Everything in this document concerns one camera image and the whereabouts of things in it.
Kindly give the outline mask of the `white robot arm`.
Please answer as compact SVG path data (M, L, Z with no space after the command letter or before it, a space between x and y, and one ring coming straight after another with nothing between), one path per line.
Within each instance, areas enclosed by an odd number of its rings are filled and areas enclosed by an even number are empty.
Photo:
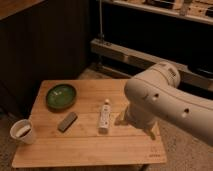
M161 118L213 146L213 100L179 90L180 81L179 71L168 62L131 77L124 86L129 104L115 124L151 134L156 118Z

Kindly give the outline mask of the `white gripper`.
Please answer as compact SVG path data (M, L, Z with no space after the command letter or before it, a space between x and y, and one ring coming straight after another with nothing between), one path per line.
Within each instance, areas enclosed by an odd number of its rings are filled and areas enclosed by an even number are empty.
M125 114L120 113L114 122L116 126L126 126L127 123L137 129L144 130L144 132L152 140L156 140L155 134L151 131L154 124L156 123L156 117L150 112L133 104L129 104L126 107Z

